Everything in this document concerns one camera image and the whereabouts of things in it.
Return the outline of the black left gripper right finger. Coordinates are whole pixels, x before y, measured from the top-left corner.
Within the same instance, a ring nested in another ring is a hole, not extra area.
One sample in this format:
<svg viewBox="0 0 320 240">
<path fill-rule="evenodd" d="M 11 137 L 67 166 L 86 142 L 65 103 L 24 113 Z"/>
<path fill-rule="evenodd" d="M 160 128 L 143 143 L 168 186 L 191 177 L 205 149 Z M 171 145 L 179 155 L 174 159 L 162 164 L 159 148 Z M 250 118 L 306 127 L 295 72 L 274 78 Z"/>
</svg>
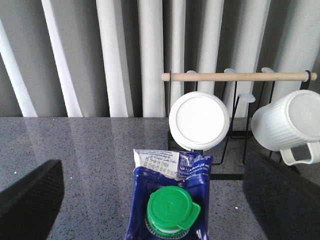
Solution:
<svg viewBox="0 0 320 240">
<path fill-rule="evenodd" d="M 269 240 L 320 238 L 320 187 L 261 153 L 248 154 L 243 191 Z"/>
</svg>

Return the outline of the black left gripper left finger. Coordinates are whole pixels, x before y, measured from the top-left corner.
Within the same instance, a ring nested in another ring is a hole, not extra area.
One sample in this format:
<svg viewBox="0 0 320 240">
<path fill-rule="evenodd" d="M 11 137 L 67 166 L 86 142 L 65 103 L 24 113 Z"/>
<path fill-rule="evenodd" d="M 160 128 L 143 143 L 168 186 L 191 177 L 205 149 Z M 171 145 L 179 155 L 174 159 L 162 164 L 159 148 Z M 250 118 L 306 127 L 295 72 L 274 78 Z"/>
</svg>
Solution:
<svg viewBox="0 0 320 240">
<path fill-rule="evenodd" d="M 61 160 L 48 160 L 0 193 L 0 238 L 46 240 L 65 194 Z"/>
</svg>

